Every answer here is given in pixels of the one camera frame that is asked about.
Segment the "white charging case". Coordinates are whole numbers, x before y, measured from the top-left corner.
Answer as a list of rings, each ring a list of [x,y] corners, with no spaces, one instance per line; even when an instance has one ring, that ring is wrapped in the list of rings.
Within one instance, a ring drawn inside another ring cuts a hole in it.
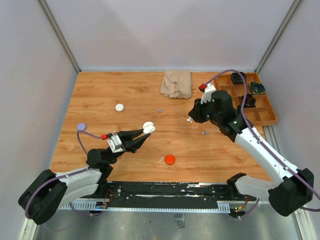
[[[149,133],[152,133],[153,131],[155,131],[156,128],[155,128],[153,122],[147,121],[143,124],[142,129],[143,129],[144,134],[149,134]]]
[[[115,106],[115,110],[117,112],[122,112],[123,110],[125,109],[125,106],[121,103],[118,103],[116,106]]]

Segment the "orange earbud charging case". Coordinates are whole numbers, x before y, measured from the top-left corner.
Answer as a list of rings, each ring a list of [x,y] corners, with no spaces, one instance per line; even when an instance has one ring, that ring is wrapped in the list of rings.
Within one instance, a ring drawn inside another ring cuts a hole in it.
[[[168,164],[168,165],[172,165],[172,164],[174,164],[175,163],[175,161],[176,161],[176,158],[175,158],[175,156],[174,155],[171,155],[171,154],[169,154],[169,155],[167,155],[166,157],[165,157],[165,163],[166,164]]]

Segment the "purple charging case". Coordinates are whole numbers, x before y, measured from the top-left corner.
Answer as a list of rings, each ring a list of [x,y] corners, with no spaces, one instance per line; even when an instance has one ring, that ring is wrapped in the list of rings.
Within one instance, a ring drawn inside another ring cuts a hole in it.
[[[76,129],[77,131],[85,131],[87,129],[87,125],[83,122],[78,123]]]

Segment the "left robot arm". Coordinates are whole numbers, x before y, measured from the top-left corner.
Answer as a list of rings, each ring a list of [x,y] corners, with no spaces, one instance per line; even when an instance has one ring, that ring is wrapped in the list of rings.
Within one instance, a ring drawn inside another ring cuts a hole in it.
[[[72,201],[90,195],[103,197],[107,193],[106,183],[112,165],[124,153],[136,153],[150,133],[138,129],[90,136],[106,141],[108,147],[85,151],[85,167],[60,173],[50,169],[42,171],[18,199],[27,219],[42,225]]]

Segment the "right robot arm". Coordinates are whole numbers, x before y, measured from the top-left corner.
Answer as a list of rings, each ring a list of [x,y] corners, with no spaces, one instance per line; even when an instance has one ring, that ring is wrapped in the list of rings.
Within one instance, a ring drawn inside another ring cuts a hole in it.
[[[217,126],[223,135],[246,150],[271,178],[266,181],[245,173],[236,174],[227,181],[226,193],[230,199],[248,195],[267,201],[284,217],[313,199],[313,173],[308,168],[299,169],[265,141],[252,123],[236,112],[225,90],[206,92],[202,98],[195,99],[188,116],[196,123],[209,121]]]

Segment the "beige cloth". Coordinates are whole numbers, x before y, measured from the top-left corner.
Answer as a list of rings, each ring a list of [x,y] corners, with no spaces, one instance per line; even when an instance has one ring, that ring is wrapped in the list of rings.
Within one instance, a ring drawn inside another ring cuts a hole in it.
[[[191,72],[166,70],[159,92],[170,99],[189,99],[192,96]]]

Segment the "black orange rolled sock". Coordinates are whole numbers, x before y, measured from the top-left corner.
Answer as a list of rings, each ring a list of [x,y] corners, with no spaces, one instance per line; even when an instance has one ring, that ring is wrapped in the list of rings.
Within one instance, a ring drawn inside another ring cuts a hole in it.
[[[242,103],[244,102],[244,108],[255,108],[256,107],[256,99],[251,94],[247,94],[246,96],[241,96],[239,99],[238,109],[240,110],[242,107]]]

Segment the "blue yellow rolled sock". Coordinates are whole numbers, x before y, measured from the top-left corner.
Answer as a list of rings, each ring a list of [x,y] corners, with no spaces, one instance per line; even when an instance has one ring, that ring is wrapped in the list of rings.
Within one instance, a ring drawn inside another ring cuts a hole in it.
[[[252,95],[264,95],[266,93],[264,85],[256,81],[253,81],[249,84],[249,90]]]

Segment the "wooden compartment tray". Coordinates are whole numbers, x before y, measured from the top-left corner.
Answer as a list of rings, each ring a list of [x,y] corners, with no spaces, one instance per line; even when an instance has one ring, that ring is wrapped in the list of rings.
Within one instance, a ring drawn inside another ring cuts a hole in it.
[[[243,84],[234,85],[231,81],[231,73],[221,75],[214,80],[214,85],[218,90],[224,90],[231,96],[233,107],[237,112],[240,111],[238,109],[238,105],[240,104],[239,97],[251,94],[249,84],[251,82],[261,83],[257,73],[246,73],[245,75],[246,86]],[[278,120],[266,92],[262,95],[253,95],[253,97],[256,99],[255,107],[243,109],[248,120],[254,126],[270,126],[275,124]]]

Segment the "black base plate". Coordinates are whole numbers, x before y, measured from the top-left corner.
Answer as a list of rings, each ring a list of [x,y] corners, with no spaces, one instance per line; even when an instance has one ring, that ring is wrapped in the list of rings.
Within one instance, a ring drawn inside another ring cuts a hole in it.
[[[81,200],[94,200],[117,210],[214,211],[220,202],[253,202],[255,197],[235,196],[225,183],[108,181]]]

